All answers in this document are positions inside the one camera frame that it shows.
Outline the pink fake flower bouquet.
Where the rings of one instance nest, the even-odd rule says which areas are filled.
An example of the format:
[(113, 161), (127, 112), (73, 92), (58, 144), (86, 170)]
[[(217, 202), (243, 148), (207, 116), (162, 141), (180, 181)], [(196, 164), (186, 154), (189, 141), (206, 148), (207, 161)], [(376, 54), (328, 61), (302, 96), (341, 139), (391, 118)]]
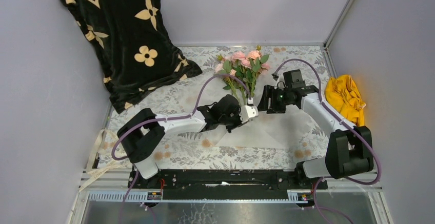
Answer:
[(257, 45), (247, 54), (238, 51), (231, 55), (217, 56), (218, 65), (214, 69), (215, 74), (229, 74), (242, 82), (241, 84), (231, 77), (222, 78), (225, 83), (223, 89), (230, 90), (241, 104), (247, 104), (248, 97), (254, 96), (258, 77), (270, 69), (267, 63), (269, 55), (263, 55), (261, 49), (262, 47)]

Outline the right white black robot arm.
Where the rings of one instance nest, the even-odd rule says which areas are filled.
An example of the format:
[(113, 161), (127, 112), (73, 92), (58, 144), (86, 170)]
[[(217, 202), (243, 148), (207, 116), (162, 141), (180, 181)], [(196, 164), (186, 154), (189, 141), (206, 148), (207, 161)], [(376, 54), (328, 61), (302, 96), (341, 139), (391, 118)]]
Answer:
[(307, 189), (321, 177), (340, 179), (374, 169), (372, 136), (366, 126), (358, 127), (333, 110), (316, 86), (305, 83), (300, 70), (272, 76), (276, 83), (264, 86), (258, 110), (280, 114), (287, 106), (297, 106), (328, 138), (325, 156), (297, 163), (293, 176), (297, 187)]

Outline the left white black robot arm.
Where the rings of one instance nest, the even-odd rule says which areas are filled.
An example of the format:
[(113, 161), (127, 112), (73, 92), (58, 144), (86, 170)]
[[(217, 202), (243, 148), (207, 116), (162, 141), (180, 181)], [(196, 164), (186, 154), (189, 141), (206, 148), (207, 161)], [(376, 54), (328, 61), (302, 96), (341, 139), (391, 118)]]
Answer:
[(159, 169), (152, 153), (164, 137), (211, 131), (219, 126), (231, 132), (247, 122), (249, 108), (229, 94), (210, 105), (195, 107), (192, 113), (163, 115), (146, 108), (121, 127), (117, 136), (126, 157), (140, 174), (140, 183), (152, 189), (159, 183)]

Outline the white translucent wrapping paper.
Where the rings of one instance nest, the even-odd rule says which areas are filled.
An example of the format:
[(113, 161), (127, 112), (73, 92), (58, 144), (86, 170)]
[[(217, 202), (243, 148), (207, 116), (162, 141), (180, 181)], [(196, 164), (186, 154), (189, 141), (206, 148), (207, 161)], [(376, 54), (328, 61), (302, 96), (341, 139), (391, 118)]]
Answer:
[[(255, 105), (260, 102), (263, 86), (274, 85), (272, 72), (273, 70), (262, 73), (258, 78), (254, 91)], [(312, 70), (301, 67), (301, 73), (307, 85), (318, 87), (318, 80)], [(182, 82), (186, 85), (177, 91), (179, 97), (176, 100), (183, 109), (187, 112), (192, 111), (201, 87), (211, 76), (212, 72), (207, 72)], [(218, 78), (212, 80), (201, 95), (199, 106), (219, 101), (223, 96), (229, 94), (230, 92), (223, 90), (223, 87), (222, 80)], [(307, 138), (306, 136), (315, 126), (316, 123), (308, 114), (296, 106), (287, 106), (285, 114), (260, 112), (253, 121), (236, 128), (231, 133), (227, 132), (225, 127), (218, 126), (212, 131), (200, 134), (205, 140), (218, 147), (294, 149), (304, 136)]]

